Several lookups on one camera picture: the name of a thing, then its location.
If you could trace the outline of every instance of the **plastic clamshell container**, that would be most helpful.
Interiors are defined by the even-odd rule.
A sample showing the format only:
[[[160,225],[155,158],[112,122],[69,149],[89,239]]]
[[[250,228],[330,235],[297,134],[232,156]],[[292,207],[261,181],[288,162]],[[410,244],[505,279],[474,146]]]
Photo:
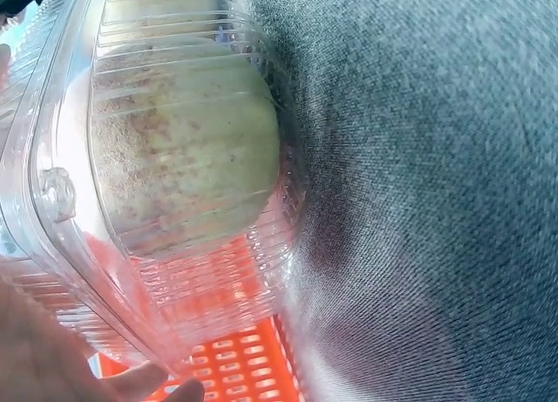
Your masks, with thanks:
[[[4,231],[114,339],[180,376],[197,344],[281,303],[306,188],[288,76],[235,0],[58,10],[12,107]]]

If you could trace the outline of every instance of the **jeans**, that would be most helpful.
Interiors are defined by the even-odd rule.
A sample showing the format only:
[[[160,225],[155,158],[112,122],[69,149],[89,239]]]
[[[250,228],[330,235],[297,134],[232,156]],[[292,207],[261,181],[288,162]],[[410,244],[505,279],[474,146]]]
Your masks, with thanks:
[[[242,0],[292,75],[328,401],[558,400],[558,0]]]

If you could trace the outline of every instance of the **clear plastic container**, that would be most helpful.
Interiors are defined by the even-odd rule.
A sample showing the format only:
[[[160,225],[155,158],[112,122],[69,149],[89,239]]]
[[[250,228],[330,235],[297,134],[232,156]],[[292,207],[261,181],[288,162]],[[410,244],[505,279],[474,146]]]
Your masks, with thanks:
[[[307,184],[288,76],[235,0],[59,9],[18,74],[3,230],[176,372],[281,304]]]

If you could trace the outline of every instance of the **human hand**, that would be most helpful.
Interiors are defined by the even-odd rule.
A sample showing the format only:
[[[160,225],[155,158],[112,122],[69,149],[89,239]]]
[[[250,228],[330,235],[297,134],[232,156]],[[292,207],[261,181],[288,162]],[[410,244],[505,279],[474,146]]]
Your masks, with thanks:
[[[0,44],[0,89],[10,47]],[[111,378],[95,378],[92,348],[63,328],[29,296],[0,278],[0,399],[3,402],[133,402],[148,398],[167,380],[154,364]],[[201,402],[203,386],[187,381],[166,402]]]

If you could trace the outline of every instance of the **finger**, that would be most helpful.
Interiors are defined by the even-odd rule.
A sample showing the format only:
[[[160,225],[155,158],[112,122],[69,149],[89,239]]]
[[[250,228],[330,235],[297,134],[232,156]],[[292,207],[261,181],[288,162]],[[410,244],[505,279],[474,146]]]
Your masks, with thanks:
[[[163,402],[203,402],[204,393],[201,382],[191,379],[182,384]]]
[[[146,363],[123,373],[103,378],[103,382],[122,401],[138,401],[149,397],[168,379],[168,374],[153,363]]]

